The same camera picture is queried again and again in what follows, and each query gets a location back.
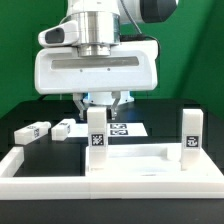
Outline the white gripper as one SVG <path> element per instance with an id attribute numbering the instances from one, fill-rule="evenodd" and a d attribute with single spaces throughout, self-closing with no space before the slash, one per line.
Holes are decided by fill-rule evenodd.
<path id="1" fill-rule="evenodd" d="M 156 41 L 123 42 L 113 46 L 106 57 L 79 57 L 75 47 L 43 49 L 35 61 L 35 88 L 40 94 L 74 93 L 81 120 L 86 119 L 82 93 L 112 91 L 114 119 L 120 91 L 153 90 L 157 86 L 157 55 Z"/>

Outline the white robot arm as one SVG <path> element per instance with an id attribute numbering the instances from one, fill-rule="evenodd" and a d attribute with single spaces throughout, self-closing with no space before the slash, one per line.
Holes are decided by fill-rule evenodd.
<path id="1" fill-rule="evenodd" d="M 158 40 L 137 30 L 123 35 L 120 26 L 166 21 L 179 0 L 68 0 L 66 16 L 38 35 L 42 50 L 35 60 L 40 94 L 71 94 L 86 116 L 89 105 L 116 107 L 131 102 L 132 91 L 157 86 Z"/>

